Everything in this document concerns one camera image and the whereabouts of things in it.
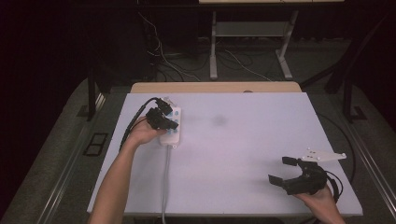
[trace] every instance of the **white power strip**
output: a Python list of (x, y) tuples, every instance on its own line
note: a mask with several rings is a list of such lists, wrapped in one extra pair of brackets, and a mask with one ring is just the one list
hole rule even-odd
[(178, 124), (176, 129), (167, 130), (166, 134), (160, 136), (162, 146), (171, 146), (176, 148), (180, 141), (180, 125), (181, 125), (181, 108), (172, 107), (173, 111), (166, 117)]

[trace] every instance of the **forearm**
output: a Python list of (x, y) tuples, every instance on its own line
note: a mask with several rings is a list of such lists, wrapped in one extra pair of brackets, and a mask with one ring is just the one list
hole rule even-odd
[(307, 207), (312, 211), (322, 223), (325, 224), (344, 224), (345, 221), (340, 215), (335, 201), (332, 197), (332, 192), (329, 187), (319, 190), (314, 195), (296, 194), (294, 195), (302, 200)]
[(134, 153), (139, 144), (130, 139), (108, 169), (99, 188), (89, 223), (121, 223), (128, 199)]

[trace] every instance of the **table leg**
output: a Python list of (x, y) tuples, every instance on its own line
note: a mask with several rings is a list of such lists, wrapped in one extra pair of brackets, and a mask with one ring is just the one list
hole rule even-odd
[(212, 19), (212, 44), (210, 50), (210, 79), (218, 79), (218, 67), (216, 64), (216, 11), (213, 12)]
[(283, 75), (285, 76), (285, 79), (287, 79), (287, 80), (292, 79), (292, 75), (291, 75), (291, 72), (289, 70), (289, 66), (286, 63), (285, 53), (286, 53), (286, 49), (288, 47), (288, 44), (290, 42), (291, 34), (293, 32), (293, 29), (294, 29), (294, 24), (295, 24), (295, 22), (297, 20), (297, 15), (298, 15), (298, 11), (297, 10), (292, 12), (291, 18), (290, 18), (290, 22), (288, 24), (288, 28), (287, 28), (287, 31), (286, 31), (286, 34), (284, 35), (282, 47), (280, 49), (276, 50), (277, 60), (279, 61), (280, 67), (281, 67), (282, 72), (283, 72)]

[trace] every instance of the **white table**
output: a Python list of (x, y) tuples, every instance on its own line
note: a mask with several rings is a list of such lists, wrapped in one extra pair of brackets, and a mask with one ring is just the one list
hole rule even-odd
[[(281, 158), (300, 157), (311, 147), (332, 151), (312, 105), (302, 92), (132, 93), (99, 174), (97, 190), (120, 148), (138, 108), (152, 96), (182, 108), (181, 141), (172, 149), (167, 216), (284, 217), (309, 215), (303, 203), (271, 185), (268, 175), (297, 177), (300, 168)], [(344, 216), (362, 215), (361, 205), (338, 161), (320, 164), (338, 175), (345, 190), (338, 207)], [(162, 211), (165, 147), (157, 139), (135, 154), (125, 215), (158, 216)]]

